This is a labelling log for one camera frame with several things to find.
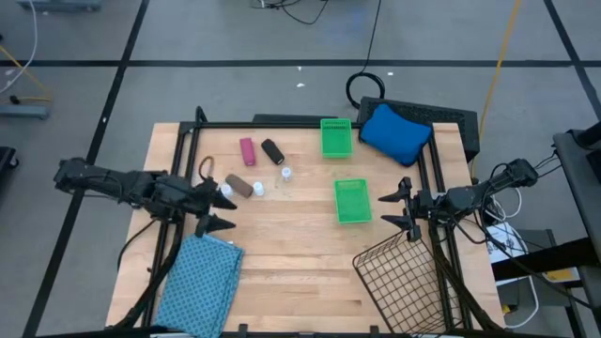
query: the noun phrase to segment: teal patterned cloth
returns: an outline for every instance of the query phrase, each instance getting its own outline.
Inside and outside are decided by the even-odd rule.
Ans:
[[[236,294],[244,251],[220,239],[183,240],[162,293],[155,324],[218,338]]]

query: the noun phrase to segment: blue cloth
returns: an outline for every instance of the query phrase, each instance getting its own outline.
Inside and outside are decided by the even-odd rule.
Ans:
[[[388,104],[380,104],[363,124],[360,138],[395,161],[411,166],[431,134],[430,126],[406,120]]]
[[[220,239],[183,240],[162,293],[156,325],[218,338],[238,287],[244,251]]]

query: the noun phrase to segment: gray floor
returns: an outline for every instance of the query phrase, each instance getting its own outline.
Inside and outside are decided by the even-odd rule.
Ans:
[[[139,3],[105,0],[100,12],[40,14],[38,59],[118,60]],[[308,19],[320,5],[304,0],[290,11]],[[376,5],[367,0],[331,0],[318,23],[304,26],[281,11],[250,9],[246,0],[150,0],[132,59],[361,59]],[[494,60],[512,5],[505,0],[384,0],[372,58]],[[601,2],[555,1],[555,5],[580,58],[601,59],[601,23],[596,19]],[[6,38],[4,45],[25,59],[31,48],[31,14],[12,1],[2,2],[0,33]],[[507,59],[569,59],[542,1],[522,3]],[[6,70],[0,69],[0,79]],[[120,170],[142,168],[152,125],[192,119],[199,104],[212,121],[250,121],[254,114],[355,118],[344,84],[357,70],[129,68],[97,164]],[[370,70],[384,80],[389,99],[477,112],[482,111],[494,73],[492,68]],[[0,119],[0,145],[15,146],[22,160],[0,201],[0,328],[6,337],[23,332],[69,205],[69,197],[52,184],[58,161],[85,156],[116,69],[32,71],[53,89],[51,118]],[[587,73],[601,90],[601,69],[587,69]],[[11,93],[33,95],[36,90],[23,78]],[[377,94],[372,84],[361,81],[353,92]],[[485,176],[496,163],[516,157],[538,162],[550,154],[553,133],[585,128],[595,121],[573,68],[503,69],[486,120],[477,173]],[[585,236],[561,171],[523,194],[524,206],[513,226],[551,228],[559,242]],[[39,333],[102,328],[116,278],[116,256],[130,216],[127,207],[85,200]],[[516,317],[528,311],[523,309]],[[582,313],[589,335],[599,336],[590,312]],[[521,330],[570,335],[560,308],[541,310]]]

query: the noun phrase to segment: small white object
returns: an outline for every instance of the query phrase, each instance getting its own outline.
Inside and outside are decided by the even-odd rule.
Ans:
[[[219,190],[222,191],[222,194],[225,197],[229,197],[232,194],[234,194],[234,190],[232,190],[232,187],[230,187],[229,184],[227,184],[227,183],[222,184],[222,186]]]
[[[263,188],[263,183],[255,182],[253,184],[254,194],[257,196],[263,196],[265,194],[265,188]]]
[[[284,181],[292,179],[292,169],[290,169],[290,167],[282,168],[282,177],[284,178]]]

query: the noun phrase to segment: blue pillow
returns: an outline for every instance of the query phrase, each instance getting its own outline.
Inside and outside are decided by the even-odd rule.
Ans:
[[[406,120],[388,104],[380,104],[363,124],[359,137],[395,161],[411,166],[431,134],[431,126]]]

